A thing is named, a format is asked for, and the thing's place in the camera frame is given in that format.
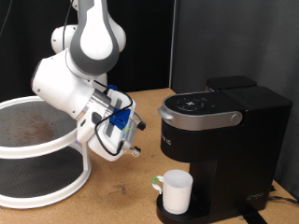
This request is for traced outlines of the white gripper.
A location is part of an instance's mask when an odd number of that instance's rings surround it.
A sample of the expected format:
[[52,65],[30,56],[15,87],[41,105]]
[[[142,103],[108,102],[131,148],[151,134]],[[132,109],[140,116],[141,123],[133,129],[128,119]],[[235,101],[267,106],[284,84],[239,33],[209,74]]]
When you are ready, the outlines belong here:
[[78,119],[77,139],[108,161],[116,161],[124,152],[140,155],[132,147],[136,126],[146,129],[146,122],[135,112],[135,102],[126,93],[95,91]]

